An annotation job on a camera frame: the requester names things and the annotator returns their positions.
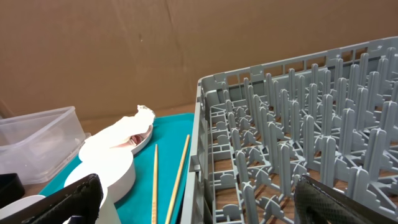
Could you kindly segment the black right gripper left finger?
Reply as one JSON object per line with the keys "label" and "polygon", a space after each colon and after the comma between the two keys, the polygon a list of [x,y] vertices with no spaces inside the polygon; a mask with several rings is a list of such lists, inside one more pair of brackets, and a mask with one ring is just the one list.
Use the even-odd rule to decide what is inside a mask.
{"label": "black right gripper left finger", "polygon": [[95,224],[103,188],[98,174],[89,174],[54,194],[1,219],[1,224]]}

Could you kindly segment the wooden chopstick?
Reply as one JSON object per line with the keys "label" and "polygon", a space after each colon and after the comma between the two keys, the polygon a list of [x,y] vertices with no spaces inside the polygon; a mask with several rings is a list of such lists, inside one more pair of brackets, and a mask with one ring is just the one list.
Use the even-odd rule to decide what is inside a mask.
{"label": "wooden chopstick", "polygon": [[155,145],[154,151],[154,170],[153,170],[153,186],[152,186],[152,212],[151,223],[157,224],[157,186],[158,186],[158,145]]}
{"label": "wooden chopstick", "polygon": [[178,167],[177,176],[175,178],[174,188],[173,188],[173,191],[172,191],[172,196],[170,198],[170,203],[169,203],[169,207],[168,207],[168,210],[167,210],[167,216],[166,216],[166,219],[165,219],[165,224],[169,224],[170,221],[171,221],[171,218],[172,218],[172,212],[174,210],[175,200],[176,200],[177,193],[178,193],[178,188],[179,188],[180,179],[181,179],[181,176],[182,176],[182,171],[183,171],[183,167],[184,167],[184,163],[185,163],[185,158],[186,158],[187,151],[188,151],[189,142],[190,142],[190,135],[188,134],[187,137],[186,137],[186,140],[185,140],[185,145],[184,145],[182,156],[181,156],[181,159],[180,159],[180,164],[179,164],[179,167]]}

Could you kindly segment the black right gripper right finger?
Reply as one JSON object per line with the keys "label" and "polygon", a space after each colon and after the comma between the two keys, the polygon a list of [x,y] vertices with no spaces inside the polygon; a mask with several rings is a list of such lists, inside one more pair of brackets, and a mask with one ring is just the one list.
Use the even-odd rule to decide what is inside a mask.
{"label": "black right gripper right finger", "polygon": [[295,223],[397,223],[309,177],[297,175],[294,191]]}

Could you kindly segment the grey bowl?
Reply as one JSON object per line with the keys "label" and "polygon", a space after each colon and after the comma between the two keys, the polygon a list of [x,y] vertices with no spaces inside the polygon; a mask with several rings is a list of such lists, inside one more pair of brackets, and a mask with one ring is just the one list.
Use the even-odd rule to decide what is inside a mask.
{"label": "grey bowl", "polygon": [[11,216],[45,198],[44,195],[31,195],[21,198],[0,209],[0,219]]}

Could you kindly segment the white napkin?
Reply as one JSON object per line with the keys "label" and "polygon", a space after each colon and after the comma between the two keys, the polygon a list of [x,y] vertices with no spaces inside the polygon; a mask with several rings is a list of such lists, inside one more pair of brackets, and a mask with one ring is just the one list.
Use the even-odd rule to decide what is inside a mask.
{"label": "white napkin", "polygon": [[124,116],[114,124],[87,138],[78,153],[79,159],[87,161],[102,152],[117,149],[129,150],[127,142],[130,137],[145,133],[155,120],[155,113],[145,105],[138,105],[137,110],[138,112],[134,116]]}

